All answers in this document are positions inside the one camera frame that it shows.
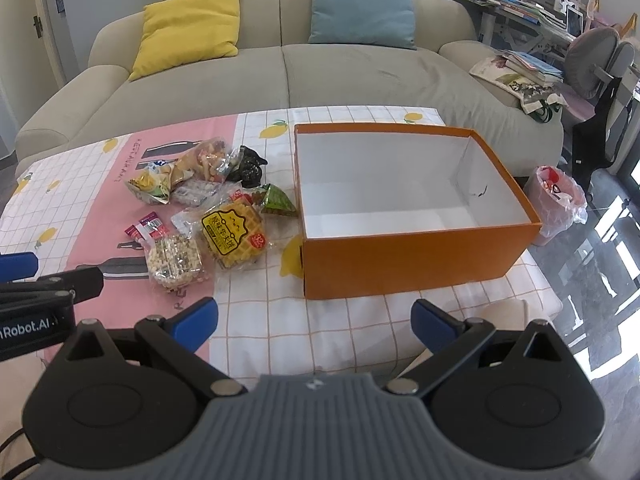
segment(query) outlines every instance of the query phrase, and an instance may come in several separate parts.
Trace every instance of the floor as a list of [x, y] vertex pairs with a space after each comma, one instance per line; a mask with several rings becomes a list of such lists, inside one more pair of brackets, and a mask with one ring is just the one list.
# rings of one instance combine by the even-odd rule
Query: floor
[[[0, 170], [0, 211], [14, 170]], [[605, 171], [593, 186], [587, 223], [530, 252], [564, 304], [556, 329], [606, 407], [592, 463], [607, 480], [640, 479], [640, 210]]]

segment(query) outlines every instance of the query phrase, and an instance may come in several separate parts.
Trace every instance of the plastic trash bag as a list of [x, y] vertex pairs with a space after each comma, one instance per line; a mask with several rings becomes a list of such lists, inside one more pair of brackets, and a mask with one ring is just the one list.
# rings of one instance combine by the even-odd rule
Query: plastic trash bag
[[524, 192], [542, 220], [540, 235], [534, 241], [536, 245], [546, 244], [574, 222], [587, 222], [584, 192], [574, 179], [558, 168], [536, 168]]

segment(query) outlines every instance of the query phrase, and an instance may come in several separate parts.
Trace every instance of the orange box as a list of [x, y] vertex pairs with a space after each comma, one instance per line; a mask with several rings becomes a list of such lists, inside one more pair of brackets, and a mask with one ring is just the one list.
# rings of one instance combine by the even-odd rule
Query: orange box
[[473, 130], [297, 124], [295, 141], [309, 300], [500, 278], [540, 231]]

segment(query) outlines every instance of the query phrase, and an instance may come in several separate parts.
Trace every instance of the door hinge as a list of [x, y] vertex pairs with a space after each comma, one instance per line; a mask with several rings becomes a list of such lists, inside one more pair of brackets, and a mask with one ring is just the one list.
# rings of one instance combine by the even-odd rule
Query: door hinge
[[42, 21], [39, 16], [33, 17], [33, 26], [36, 28], [36, 34], [39, 38], [42, 37]]

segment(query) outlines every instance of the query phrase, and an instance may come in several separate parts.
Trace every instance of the lemon print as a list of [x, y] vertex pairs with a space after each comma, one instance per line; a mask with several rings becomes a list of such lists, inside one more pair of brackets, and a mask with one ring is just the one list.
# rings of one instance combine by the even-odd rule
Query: lemon print
[[47, 190], [45, 191], [45, 193], [48, 193], [52, 189], [56, 189], [58, 187], [58, 184], [60, 184], [60, 181], [59, 180], [54, 180], [51, 184], [49, 184], [47, 186]]
[[280, 259], [280, 275], [289, 276], [293, 274], [302, 279], [302, 259], [300, 258], [300, 247], [302, 247], [302, 236], [295, 235], [282, 251]]
[[57, 229], [55, 227], [50, 227], [49, 229], [46, 229], [39, 237], [38, 240], [36, 241], [36, 245], [35, 248], [39, 248], [44, 242], [48, 242], [49, 240], [51, 240], [53, 238], [53, 235], [56, 234]]
[[287, 133], [289, 125], [285, 121], [275, 121], [271, 126], [260, 132], [261, 139], [275, 139]]
[[29, 183], [29, 181], [31, 180], [32, 176], [33, 176], [33, 173], [27, 173], [24, 176], [24, 179], [22, 179], [20, 182], [18, 182], [18, 187], [15, 188], [14, 194], [12, 196], [17, 195], [18, 193], [20, 193], [24, 189], [24, 187]]
[[422, 118], [422, 114], [418, 114], [416, 112], [409, 112], [407, 115], [404, 116], [404, 122], [405, 123], [415, 123], [415, 121], [419, 121]]
[[113, 148], [118, 145], [118, 139], [109, 139], [104, 141], [104, 146], [102, 147], [103, 153], [109, 153]]

